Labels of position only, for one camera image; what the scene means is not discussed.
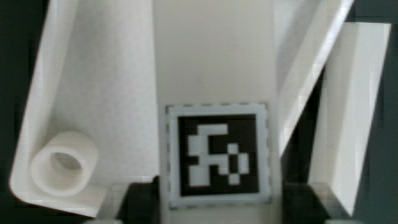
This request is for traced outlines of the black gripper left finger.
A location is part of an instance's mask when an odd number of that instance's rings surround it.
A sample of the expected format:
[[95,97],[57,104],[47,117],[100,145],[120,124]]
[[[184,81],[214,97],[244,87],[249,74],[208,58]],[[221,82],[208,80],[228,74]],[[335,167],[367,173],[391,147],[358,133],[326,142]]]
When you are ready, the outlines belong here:
[[123,224],[161,224],[159,178],[130,184],[118,219]]

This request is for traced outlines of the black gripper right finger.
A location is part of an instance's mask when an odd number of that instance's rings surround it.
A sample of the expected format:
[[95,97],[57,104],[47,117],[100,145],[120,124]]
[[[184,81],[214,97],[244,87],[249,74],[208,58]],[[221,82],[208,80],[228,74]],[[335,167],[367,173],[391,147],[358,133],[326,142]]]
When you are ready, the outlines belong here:
[[308,184],[283,185],[283,224],[324,224],[329,218],[319,196]]

